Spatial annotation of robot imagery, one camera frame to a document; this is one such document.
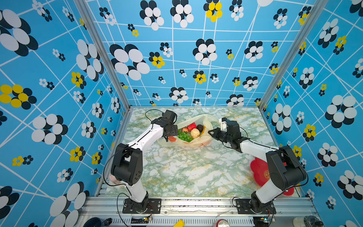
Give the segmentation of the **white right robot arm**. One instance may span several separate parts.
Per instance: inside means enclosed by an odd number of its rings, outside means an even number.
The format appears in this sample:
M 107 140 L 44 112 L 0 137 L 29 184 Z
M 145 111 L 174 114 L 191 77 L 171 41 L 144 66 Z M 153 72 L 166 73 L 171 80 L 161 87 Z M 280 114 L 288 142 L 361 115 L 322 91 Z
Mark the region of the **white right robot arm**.
M 250 205 L 254 213 L 262 213 L 284 191 L 308 179 L 307 172 L 289 146 L 278 148 L 259 144 L 240 133 L 229 133 L 220 128 L 210 130 L 209 135 L 222 143 L 229 143 L 231 149 L 267 163 L 270 179 L 251 194 Z

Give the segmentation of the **translucent printed plastic bag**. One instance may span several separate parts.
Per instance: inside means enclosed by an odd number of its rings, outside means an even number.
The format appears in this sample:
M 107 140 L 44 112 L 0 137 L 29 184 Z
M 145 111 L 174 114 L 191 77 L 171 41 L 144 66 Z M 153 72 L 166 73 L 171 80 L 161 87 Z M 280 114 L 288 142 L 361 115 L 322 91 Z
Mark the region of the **translucent printed plastic bag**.
M 190 118 L 184 122 L 180 122 L 177 124 L 178 132 L 182 131 L 183 128 L 187 128 L 189 124 L 195 123 L 196 125 L 203 125 L 204 131 L 200 133 L 200 136 L 193 139 L 191 142 L 184 142 L 179 139 L 177 136 L 169 137 L 168 141 L 161 138 L 157 142 L 162 147 L 188 147 L 188 148 L 195 148 L 201 147 L 210 144 L 211 140 L 213 139 L 209 134 L 208 131 L 213 129 L 212 123 L 218 123 L 218 120 L 210 114 L 201 114 L 196 117 Z

